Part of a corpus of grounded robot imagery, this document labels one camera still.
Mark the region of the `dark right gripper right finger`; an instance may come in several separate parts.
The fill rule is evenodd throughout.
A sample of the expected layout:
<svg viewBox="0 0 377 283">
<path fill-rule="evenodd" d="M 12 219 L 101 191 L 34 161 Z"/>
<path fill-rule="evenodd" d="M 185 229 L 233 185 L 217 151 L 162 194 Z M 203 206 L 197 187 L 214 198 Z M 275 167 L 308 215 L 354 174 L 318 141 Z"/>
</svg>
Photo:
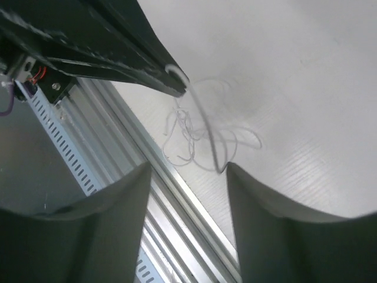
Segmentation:
<svg viewBox="0 0 377 283">
<path fill-rule="evenodd" d="M 375 282 L 376 214 L 312 209 L 229 163 L 227 190 L 243 282 Z"/>
</svg>

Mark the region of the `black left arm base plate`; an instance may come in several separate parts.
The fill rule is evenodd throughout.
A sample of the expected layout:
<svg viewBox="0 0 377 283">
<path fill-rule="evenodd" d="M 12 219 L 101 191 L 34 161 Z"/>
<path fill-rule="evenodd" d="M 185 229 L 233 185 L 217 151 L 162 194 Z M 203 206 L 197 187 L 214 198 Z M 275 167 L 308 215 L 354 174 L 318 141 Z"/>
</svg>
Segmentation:
<svg viewBox="0 0 377 283">
<path fill-rule="evenodd" d="M 38 90 L 41 90 L 50 104 L 56 105 L 64 97 L 69 95 L 70 89 L 77 80 L 57 70 L 36 62 L 27 76 L 26 82 L 22 83 L 33 97 Z"/>
</svg>

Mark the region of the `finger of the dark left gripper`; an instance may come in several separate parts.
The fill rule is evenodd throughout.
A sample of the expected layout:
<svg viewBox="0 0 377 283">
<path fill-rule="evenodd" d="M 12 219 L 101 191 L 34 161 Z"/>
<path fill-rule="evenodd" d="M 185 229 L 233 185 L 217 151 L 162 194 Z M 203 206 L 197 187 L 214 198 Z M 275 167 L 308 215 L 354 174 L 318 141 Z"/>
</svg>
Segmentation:
<svg viewBox="0 0 377 283">
<path fill-rule="evenodd" d="M 186 90 L 137 1 L 2 1 L 1 70 L 15 75 L 26 57 L 67 76 Z"/>
</svg>

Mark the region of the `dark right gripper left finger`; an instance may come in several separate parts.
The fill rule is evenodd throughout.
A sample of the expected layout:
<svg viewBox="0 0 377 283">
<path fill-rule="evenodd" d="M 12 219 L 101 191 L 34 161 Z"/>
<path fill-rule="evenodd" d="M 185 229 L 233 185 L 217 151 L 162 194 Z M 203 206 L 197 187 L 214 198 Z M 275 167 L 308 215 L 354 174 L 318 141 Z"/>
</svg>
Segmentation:
<svg viewBox="0 0 377 283">
<path fill-rule="evenodd" d="M 1 210 L 2 282 L 133 282 L 148 197 L 145 162 L 53 213 Z"/>
</svg>

